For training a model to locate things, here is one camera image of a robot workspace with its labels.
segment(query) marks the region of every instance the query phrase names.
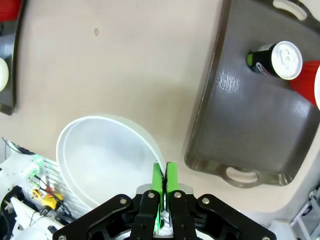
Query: yellow connector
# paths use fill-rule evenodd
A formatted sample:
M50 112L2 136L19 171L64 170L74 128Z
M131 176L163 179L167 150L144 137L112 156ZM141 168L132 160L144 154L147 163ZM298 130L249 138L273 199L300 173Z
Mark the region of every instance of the yellow connector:
M58 199L60 199L61 201L64 199L63 197L62 197L62 195L61 194L59 194L59 193L54 193L54 195L58 198ZM59 208L59 205L58 205L58 202L57 202L57 200L52 196L52 195L45 195L43 198L42 198L42 205L44 206L44 207L50 207L51 209L53 209L53 210L58 210L58 208Z

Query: soda can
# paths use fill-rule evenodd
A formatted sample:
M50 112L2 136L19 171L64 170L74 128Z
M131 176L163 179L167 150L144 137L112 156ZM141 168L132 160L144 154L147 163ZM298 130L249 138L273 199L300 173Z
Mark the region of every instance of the soda can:
M251 50L246 56L246 63L256 73L292 80L300 74L303 59L296 45L281 41Z

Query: can lid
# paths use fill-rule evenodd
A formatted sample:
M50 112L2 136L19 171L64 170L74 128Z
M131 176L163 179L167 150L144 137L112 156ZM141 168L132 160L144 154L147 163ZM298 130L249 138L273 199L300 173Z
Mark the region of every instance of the can lid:
M301 52L292 42L281 41L272 50L271 62L274 71L285 80L295 79L302 70Z

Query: screw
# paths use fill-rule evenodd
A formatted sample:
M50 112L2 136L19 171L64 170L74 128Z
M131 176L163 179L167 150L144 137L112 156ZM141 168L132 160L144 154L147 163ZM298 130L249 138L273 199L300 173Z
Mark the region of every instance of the screw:
M204 204L208 204L208 203L210 203L210 200L209 200L208 198L204 197L204 198L202 199L202 202L203 202Z
M126 204L126 203L127 203L127 200L122 197L122 198L120 199L120 203L121 203L121 204Z
M181 196L182 196L181 193L178 192L178 191L176 191L176 192L174 193L174 197L177 198L177 199L178 199L178 198L181 198Z
M152 193L152 192L149 192L148 197L152 199L152 198L154 198L154 197L155 197L155 194L154 194L154 193Z

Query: white ball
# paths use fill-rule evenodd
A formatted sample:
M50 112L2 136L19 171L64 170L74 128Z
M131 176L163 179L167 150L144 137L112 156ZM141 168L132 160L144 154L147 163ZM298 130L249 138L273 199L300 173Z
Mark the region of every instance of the white ball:
M5 60L0 57L0 91L2 91L9 79L9 68Z

